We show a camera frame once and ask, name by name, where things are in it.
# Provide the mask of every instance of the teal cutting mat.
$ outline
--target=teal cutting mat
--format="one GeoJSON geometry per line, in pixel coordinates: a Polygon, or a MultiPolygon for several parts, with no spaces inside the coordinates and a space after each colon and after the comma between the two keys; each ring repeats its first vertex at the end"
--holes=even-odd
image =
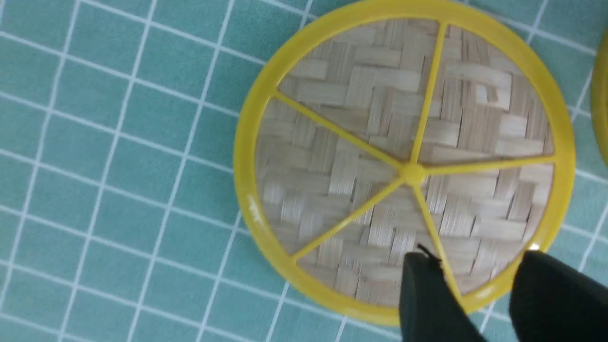
{"type": "MultiPolygon", "coordinates": [[[[0,340],[400,340],[290,287],[233,190],[235,127],[256,75],[349,2],[4,0],[0,340]]],[[[465,2],[517,32],[561,87],[577,169],[550,254],[608,285],[608,169],[589,114],[608,1],[465,2]]],[[[516,340],[507,307],[471,315],[490,341],[516,340]]]]}

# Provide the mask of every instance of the white grid line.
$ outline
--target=white grid line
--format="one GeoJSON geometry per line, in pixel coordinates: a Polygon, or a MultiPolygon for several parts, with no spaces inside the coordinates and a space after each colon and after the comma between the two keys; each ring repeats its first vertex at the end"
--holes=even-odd
{"type": "Polygon", "coordinates": [[[308,0],[306,2],[306,7],[304,7],[304,12],[302,13],[302,21],[300,22],[300,30],[306,26],[306,20],[310,16],[310,8],[313,6],[313,0],[308,0]]]}
{"type": "Polygon", "coordinates": [[[301,15],[301,16],[303,16],[305,18],[307,16],[307,13],[305,11],[297,9],[297,8],[292,7],[290,5],[284,4],[282,2],[278,2],[277,0],[260,0],[260,1],[261,2],[265,2],[267,4],[270,4],[270,5],[274,5],[274,6],[278,7],[278,8],[280,8],[280,9],[284,9],[287,12],[291,12],[291,13],[294,13],[294,14],[301,15]]]}
{"type": "Polygon", "coordinates": [[[334,340],[334,342],[340,342],[340,339],[342,338],[342,333],[344,332],[344,327],[346,326],[347,319],[348,318],[346,316],[342,317],[342,322],[340,322],[340,328],[338,328],[338,333],[336,334],[336,339],[334,340]]]}
{"type": "Polygon", "coordinates": [[[583,101],[585,101],[585,96],[587,95],[587,90],[589,89],[589,86],[591,85],[592,75],[593,75],[593,68],[591,68],[591,70],[589,71],[589,75],[587,75],[587,79],[585,79],[585,84],[583,84],[583,86],[582,86],[581,93],[579,94],[578,99],[576,100],[576,107],[574,108],[574,112],[572,112],[572,117],[570,118],[570,122],[574,123],[574,120],[576,119],[578,114],[580,114],[580,112],[581,112],[582,103],[583,103],[583,101]]]}
{"type": "Polygon", "coordinates": [[[602,184],[608,184],[608,179],[595,175],[594,173],[583,171],[581,169],[576,169],[575,173],[577,176],[587,178],[588,180],[596,181],[602,184]]]}
{"type": "Polygon", "coordinates": [[[579,272],[583,272],[583,270],[585,269],[585,265],[587,265],[587,259],[589,259],[589,254],[591,254],[591,251],[593,250],[593,247],[595,246],[595,242],[598,240],[599,232],[602,230],[602,226],[604,225],[604,222],[606,221],[606,216],[608,216],[608,203],[606,203],[606,206],[604,207],[604,211],[602,211],[602,214],[599,217],[598,224],[595,226],[595,231],[593,232],[593,237],[591,238],[591,241],[589,242],[589,246],[585,250],[585,253],[582,255],[581,264],[578,267],[579,272]]]}
{"type": "MultiPolygon", "coordinates": [[[[66,62],[65,54],[66,54],[67,50],[69,49],[69,45],[72,40],[72,33],[74,31],[74,26],[76,23],[76,17],[78,15],[79,6],[80,6],[80,3],[78,1],[76,1],[74,3],[74,8],[72,9],[72,13],[71,13],[70,21],[69,21],[69,27],[67,29],[66,41],[63,44],[63,55],[59,59],[59,64],[57,65],[57,71],[55,72],[55,76],[53,79],[53,84],[52,84],[51,91],[50,91],[49,105],[46,108],[46,113],[44,115],[44,122],[41,127],[40,138],[38,140],[38,148],[36,150],[36,158],[35,158],[35,162],[34,162],[34,165],[32,168],[32,174],[30,176],[30,180],[27,185],[26,199],[23,204],[24,213],[29,210],[30,203],[32,201],[32,194],[33,194],[34,185],[36,183],[36,177],[38,175],[38,169],[39,169],[37,163],[40,163],[40,161],[42,160],[42,155],[43,155],[43,151],[44,151],[44,140],[46,138],[46,130],[49,126],[50,117],[52,115],[52,110],[53,110],[53,107],[55,106],[55,100],[57,99],[57,90],[59,88],[59,79],[61,78],[61,72],[63,71],[63,66],[65,65],[65,62],[66,62]]],[[[26,221],[25,216],[22,215],[19,218],[19,224],[17,226],[17,231],[15,233],[15,239],[13,241],[13,245],[12,245],[11,252],[10,252],[10,259],[9,259],[10,261],[9,261],[9,265],[7,267],[4,286],[2,288],[2,292],[0,293],[0,312],[2,311],[2,309],[4,307],[4,300],[6,298],[6,293],[9,288],[9,283],[11,281],[11,277],[13,274],[13,264],[15,263],[15,257],[17,255],[17,249],[19,248],[19,241],[21,240],[21,233],[23,231],[23,226],[25,224],[25,221],[26,221]]]]}
{"type": "Polygon", "coordinates": [[[388,330],[380,329],[380,328],[378,328],[376,326],[370,325],[369,323],[365,323],[365,322],[362,322],[362,321],[357,321],[356,319],[352,319],[352,318],[350,318],[348,316],[346,317],[346,323],[354,325],[354,326],[357,326],[357,327],[360,327],[360,328],[365,329],[365,330],[369,330],[369,331],[371,331],[373,333],[377,333],[379,335],[383,335],[383,336],[388,337],[388,338],[392,338],[394,340],[401,341],[401,334],[395,334],[395,333],[390,332],[388,330]]]}
{"type": "Polygon", "coordinates": [[[213,288],[211,289],[211,294],[209,294],[209,301],[207,302],[207,307],[205,308],[205,313],[202,316],[201,325],[198,330],[198,334],[196,336],[196,342],[200,342],[203,333],[206,329],[209,329],[207,326],[207,321],[209,320],[209,315],[211,314],[211,308],[213,307],[213,301],[215,300],[215,295],[218,292],[219,282],[222,279],[222,275],[224,274],[224,269],[226,268],[226,263],[228,262],[228,256],[230,255],[230,249],[232,248],[232,244],[237,234],[237,227],[239,222],[241,221],[241,212],[237,214],[237,219],[234,220],[234,226],[232,233],[230,234],[230,238],[228,239],[228,243],[226,244],[226,249],[224,250],[224,255],[222,256],[222,261],[219,263],[218,275],[213,283],[213,288]]]}
{"type": "Polygon", "coordinates": [[[492,311],[494,310],[495,304],[496,304],[496,302],[494,301],[488,307],[488,311],[486,311],[486,316],[483,318],[482,325],[479,327],[479,333],[483,334],[484,330],[486,330],[486,326],[488,326],[488,321],[490,320],[490,316],[492,316],[492,314],[493,314],[492,311]]]}
{"type": "Polygon", "coordinates": [[[289,282],[285,282],[283,286],[283,291],[281,292],[281,298],[278,300],[277,309],[274,310],[274,316],[272,317],[272,322],[270,323],[270,328],[268,328],[268,333],[266,334],[266,342],[270,342],[272,339],[272,334],[274,333],[274,327],[277,325],[278,316],[281,313],[281,308],[283,307],[283,303],[285,301],[285,296],[287,295],[287,290],[289,290],[289,282]]]}
{"type": "Polygon", "coordinates": [[[532,39],[534,38],[536,32],[538,31],[538,25],[541,23],[542,15],[545,13],[545,9],[547,8],[548,3],[549,3],[549,0],[543,0],[543,2],[541,3],[541,6],[538,9],[538,13],[536,13],[536,19],[534,19],[534,24],[532,25],[532,28],[530,29],[530,34],[528,35],[528,39],[526,39],[526,43],[528,43],[528,45],[530,45],[530,43],[532,42],[532,39]]]}
{"type": "Polygon", "coordinates": [[[2,18],[4,17],[4,4],[6,0],[0,1],[0,26],[2,26],[2,18]]]}
{"type": "MultiPolygon", "coordinates": [[[[565,231],[573,232],[573,233],[575,233],[577,235],[588,237],[590,239],[594,236],[594,233],[592,233],[592,232],[588,232],[588,231],[583,230],[581,228],[577,228],[577,227],[566,225],[566,224],[562,225],[562,229],[565,230],[565,231]]],[[[595,238],[596,238],[597,241],[603,242],[603,243],[605,243],[605,244],[608,245],[608,238],[607,237],[596,236],[595,238]]]]}
{"type": "MultiPolygon", "coordinates": [[[[522,29],[522,30],[525,30],[528,32],[532,31],[532,26],[530,26],[528,24],[520,23],[516,20],[509,19],[505,16],[500,16],[500,15],[497,15],[497,14],[494,14],[494,13],[491,13],[488,11],[484,11],[482,9],[478,9],[478,8],[475,8],[475,9],[478,10],[479,12],[482,12],[482,13],[485,13],[485,14],[491,16],[492,18],[500,21],[501,23],[509,24],[513,27],[516,27],[518,29],[522,29]]],[[[535,35],[548,39],[550,41],[554,41],[555,43],[559,43],[559,44],[571,47],[572,49],[577,50],[577,51],[582,52],[587,55],[591,55],[591,56],[596,55],[596,50],[592,49],[591,47],[581,45],[575,41],[569,40],[568,38],[564,38],[562,36],[557,36],[552,33],[549,33],[549,32],[543,31],[543,30],[539,30],[539,29],[536,30],[535,35]]]]}
{"type": "Polygon", "coordinates": [[[230,338],[230,339],[235,340],[237,342],[255,342],[255,341],[252,341],[252,340],[250,340],[248,338],[241,337],[241,336],[236,335],[234,333],[227,332],[227,331],[224,331],[224,330],[220,330],[220,329],[217,329],[217,328],[214,328],[214,327],[207,327],[205,330],[209,331],[209,332],[212,332],[214,334],[217,334],[219,336],[230,338]]]}
{"type": "Polygon", "coordinates": [[[89,249],[89,244],[91,243],[91,237],[93,235],[93,230],[95,229],[95,224],[97,222],[97,215],[99,213],[99,209],[102,204],[103,192],[105,189],[105,184],[108,179],[108,174],[110,171],[110,167],[112,165],[112,160],[114,159],[114,153],[116,152],[116,147],[119,141],[119,135],[117,134],[122,129],[122,125],[125,121],[126,109],[129,104],[129,99],[131,97],[131,92],[133,91],[133,85],[135,81],[135,75],[137,75],[137,71],[139,70],[139,65],[142,60],[143,49],[145,47],[146,40],[148,38],[148,32],[150,31],[150,21],[152,20],[152,16],[154,15],[154,9],[156,8],[156,0],[152,0],[150,4],[150,8],[148,11],[148,19],[147,23],[143,28],[142,37],[139,43],[139,47],[137,48],[137,54],[135,57],[135,62],[133,63],[133,69],[131,70],[131,76],[129,79],[129,84],[126,88],[125,96],[122,102],[122,106],[120,108],[120,114],[118,119],[118,124],[116,126],[116,133],[112,139],[112,145],[110,146],[110,151],[108,153],[108,158],[103,168],[102,179],[99,185],[99,189],[97,191],[97,197],[95,199],[95,205],[93,208],[93,213],[91,215],[91,221],[89,227],[87,229],[87,235],[85,238],[85,244],[83,246],[82,254],[80,255],[80,260],[78,261],[78,268],[76,270],[76,277],[74,279],[75,286],[72,289],[72,293],[70,295],[69,302],[67,304],[66,314],[63,317],[63,322],[61,323],[61,330],[59,334],[59,342],[63,341],[63,338],[66,333],[67,323],[69,322],[70,314],[72,313],[72,308],[74,305],[74,301],[76,299],[76,292],[78,284],[80,283],[80,276],[82,275],[82,271],[85,265],[85,259],[87,256],[87,252],[89,249]]]}
{"type": "Polygon", "coordinates": [[[504,321],[504,322],[511,322],[511,317],[504,315],[502,313],[489,312],[489,310],[483,310],[483,309],[478,310],[477,312],[483,313],[483,314],[489,313],[490,317],[492,317],[492,318],[496,318],[496,319],[504,321]]]}

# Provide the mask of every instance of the grid square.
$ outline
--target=grid square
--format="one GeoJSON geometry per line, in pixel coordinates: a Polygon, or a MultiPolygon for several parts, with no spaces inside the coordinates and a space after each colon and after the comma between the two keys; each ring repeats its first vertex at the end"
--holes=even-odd
{"type": "Polygon", "coordinates": [[[112,139],[109,133],[52,116],[46,131],[42,161],[100,180],[112,139]]]}
{"type": "Polygon", "coordinates": [[[586,236],[562,229],[553,241],[549,255],[577,270],[590,241],[586,236]]]}
{"type": "Polygon", "coordinates": [[[483,336],[492,342],[517,341],[517,335],[510,322],[500,321],[492,317],[488,320],[483,336]]]}
{"type": "Polygon", "coordinates": [[[0,148],[34,158],[44,112],[0,98],[0,148]]]}
{"type": "Polygon", "coordinates": [[[525,29],[521,29],[519,27],[515,27],[513,25],[509,25],[509,24],[505,24],[507,27],[509,27],[509,29],[511,29],[513,32],[515,32],[519,38],[523,39],[524,41],[528,39],[528,36],[530,35],[530,31],[525,30],[525,29]]]}
{"type": "Polygon", "coordinates": [[[66,61],[55,108],[97,124],[116,128],[128,80],[66,61]]]}
{"type": "Polygon", "coordinates": [[[56,342],[57,336],[0,318],[0,336],[8,342],[56,342]]]}
{"type": "Polygon", "coordinates": [[[6,272],[7,272],[7,267],[0,265],[0,290],[2,290],[4,288],[4,282],[6,281],[6,272]]]}
{"type": "Polygon", "coordinates": [[[30,164],[0,156],[0,204],[21,210],[32,174],[30,164]]]}
{"type": "Polygon", "coordinates": [[[494,312],[501,313],[503,315],[509,315],[509,302],[511,302],[511,292],[500,297],[496,304],[494,304],[494,312]]]}
{"type": "Polygon", "coordinates": [[[573,123],[574,142],[576,147],[576,167],[593,173],[595,175],[608,178],[608,167],[602,159],[595,142],[593,125],[591,118],[583,115],[576,117],[573,123]]]}
{"type": "Polygon", "coordinates": [[[199,270],[217,273],[231,232],[172,212],[159,255],[199,270]]]}
{"type": "Polygon", "coordinates": [[[261,65],[220,52],[207,92],[207,101],[233,111],[241,111],[245,97],[261,70],[261,65]]]}
{"type": "Polygon", "coordinates": [[[551,71],[566,103],[576,106],[587,75],[593,66],[593,56],[539,36],[534,36],[530,46],[551,71]]]}
{"type": "Polygon", "coordinates": [[[95,341],[126,341],[135,308],[78,291],[67,333],[95,341]]]}
{"type": "Polygon", "coordinates": [[[232,224],[238,212],[232,174],[189,161],[175,205],[232,224]]]}
{"type": "Polygon", "coordinates": [[[565,222],[593,233],[607,201],[608,186],[576,176],[565,222]]]}
{"type": "Polygon", "coordinates": [[[0,91],[46,105],[59,57],[0,37],[0,91]]]}
{"type": "Polygon", "coordinates": [[[469,3],[491,14],[533,25],[542,0],[471,0],[469,3]]]}
{"type": "Polygon", "coordinates": [[[284,4],[290,5],[291,7],[295,7],[297,9],[303,10],[306,8],[306,4],[308,0],[278,0],[284,4]]]}
{"type": "Polygon", "coordinates": [[[608,27],[608,2],[603,0],[550,1],[539,28],[595,48],[608,27]]]}
{"type": "Polygon", "coordinates": [[[604,221],[602,228],[599,230],[600,236],[608,237],[608,219],[604,221]]]}
{"type": "Polygon", "coordinates": [[[29,212],[70,228],[86,231],[96,197],[96,186],[40,169],[29,212]]]}
{"type": "Polygon", "coordinates": [[[351,342],[395,342],[393,338],[348,323],[344,326],[340,340],[351,342]]]}
{"type": "Polygon", "coordinates": [[[137,77],[200,97],[212,56],[211,47],[152,28],[137,77]]]}
{"type": "Polygon", "coordinates": [[[150,260],[91,242],[80,283],[114,296],[136,301],[150,260]]]}
{"type": "Polygon", "coordinates": [[[216,333],[212,333],[211,331],[205,330],[205,332],[202,333],[202,339],[201,339],[201,341],[205,341],[205,342],[234,342],[235,340],[233,340],[231,338],[224,337],[222,335],[218,335],[216,333]]]}
{"type": "Polygon", "coordinates": [[[581,109],[586,112],[589,112],[591,110],[590,109],[590,106],[591,106],[591,100],[590,100],[591,93],[590,92],[591,92],[591,87],[588,87],[587,92],[585,93],[585,98],[583,98],[582,104],[581,104],[581,109]]]}
{"type": "Polygon", "coordinates": [[[71,281],[84,244],[80,236],[26,220],[15,262],[71,281]]]}
{"type": "Polygon", "coordinates": [[[262,1],[237,0],[222,45],[267,60],[300,29],[301,21],[300,15],[262,1]]]}
{"type": "Polygon", "coordinates": [[[159,0],[154,21],[215,42],[227,8],[226,0],[159,0]]]}
{"type": "Polygon", "coordinates": [[[277,304],[273,299],[220,284],[207,324],[261,341],[266,338],[277,304]]]}
{"type": "Polygon", "coordinates": [[[608,286],[608,244],[597,241],[589,254],[583,272],[596,281],[608,286]]]}
{"type": "Polygon", "coordinates": [[[310,13],[316,16],[322,16],[327,14],[338,7],[342,7],[348,4],[352,4],[357,0],[324,0],[324,1],[313,1],[313,5],[310,8],[310,13]]]}
{"type": "Polygon", "coordinates": [[[148,312],[141,312],[133,335],[135,342],[192,342],[198,328],[166,319],[148,312]]]}
{"type": "Polygon", "coordinates": [[[203,108],[190,154],[226,167],[232,167],[232,150],[238,119],[210,108],[203,108]]]}
{"type": "Polygon", "coordinates": [[[135,85],[122,131],[183,151],[195,113],[195,103],[135,85]]]}
{"type": "Polygon", "coordinates": [[[285,286],[285,280],[264,259],[251,237],[241,233],[234,237],[223,277],[276,294],[285,286]]]}
{"type": "Polygon", "coordinates": [[[66,41],[74,0],[8,1],[3,31],[56,50],[66,41]]]}
{"type": "Polygon", "coordinates": [[[69,53],[118,71],[131,73],[142,34],[142,23],[82,4],[69,53]]]}
{"type": "Polygon", "coordinates": [[[477,330],[479,330],[482,327],[483,320],[485,318],[486,318],[486,314],[481,313],[479,311],[476,311],[469,315],[469,319],[471,320],[471,322],[473,322],[473,325],[475,325],[477,330]]]}
{"type": "Polygon", "coordinates": [[[108,174],[108,184],[166,203],[180,157],[120,139],[108,174]]]}
{"type": "Polygon", "coordinates": [[[93,235],[152,253],[164,209],[104,192],[93,235]]]}
{"type": "Polygon", "coordinates": [[[144,304],[175,315],[202,320],[213,280],[156,263],[144,304]]]}
{"type": "Polygon", "coordinates": [[[17,215],[0,211],[0,259],[2,260],[8,260],[10,257],[18,225],[17,215]]]}
{"type": "Polygon", "coordinates": [[[321,305],[319,305],[318,303],[313,301],[311,298],[304,295],[302,292],[299,292],[295,287],[293,287],[291,285],[287,289],[287,294],[285,294],[285,297],[289,298],[289,299],[293,299],[302,304],[316,307],[317,309],[327,310],[325,307],[322,307],[321,305]]]}
{"type": "Polygon", "coordinates": [[[97,0],[115,9],[138,16],[146,16],[150,10],[152,0],[97,0]]]}
{"type": "Polygon", "coordinates": [[[336,338],[339,329],[340,321],[337,319],[284,303],[272,333],[272,341],[331,341],[336,338]]]}
{"type": "Polygon", "coordinates": [[[47,327],[59,328],[72,289],[13,270],[2,311],[47,327]]]}

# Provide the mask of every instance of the woven bamboo mat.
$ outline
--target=woven bamboo mat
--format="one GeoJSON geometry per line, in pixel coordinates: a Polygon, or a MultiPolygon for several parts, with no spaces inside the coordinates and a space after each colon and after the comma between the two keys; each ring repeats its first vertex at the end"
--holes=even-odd
{"type": "MultiPolygon", "coordinates": [[[[280,91],[371,145],[407,161],[438,25],[392,20],[318,45],[280,91]]],[[[449,27],[420,163],[456,164],[553,153],[545,111],[519,68],[481,38],[449,27]]],[[[264,214],[293,254],[396,178],[396,170],[272,99],[257,142],[264,214]]],[[[459,289],[496,277],[544,213],[552,165],[436,175],[422,185],[459,289]]],[[[412,190],[402,186],[298,265],[329,288],[371,304],[399,302],[404,253],[434,250],[412,190]]]]}

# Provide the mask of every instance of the yellow object edge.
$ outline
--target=yellow object edge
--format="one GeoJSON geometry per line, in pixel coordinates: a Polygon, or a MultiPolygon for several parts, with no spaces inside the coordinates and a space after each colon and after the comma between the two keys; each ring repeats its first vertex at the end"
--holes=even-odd
{"type": "Polygon", "coordinates": [[[599,44],[591,79],[591,121],[599,151],[608,164],[608,31],[599,44]]]}
{"type": "MultiPolygon", "coordinates": [[[[340,295],[297,266],[286,254],[264,217],[255,180],[255,144],[268,101],[288,71],[312,48],[335,34],[372,21],[390,18],[431,19],[453,24],[489,41],[521,68],[535,87],[554,136],[553,185],[545,214],[528,248],[546,251],[559,231],[574,185],[575,149],[566,104],[551,74],[515,33],[469,7],[444,0],[361,1],[319,18],[287,41],[268,61],[243,106],[235,139],[234,173],[237,199],[252,237],[265,258],[296,289],[331,310],[378,324],[398,325],[396,307],[379,307],[340,295]]],[[[472,312],[504,295],[510,288],[523,251],[494,280],[463,295],[461,305],[472,312]]]]}

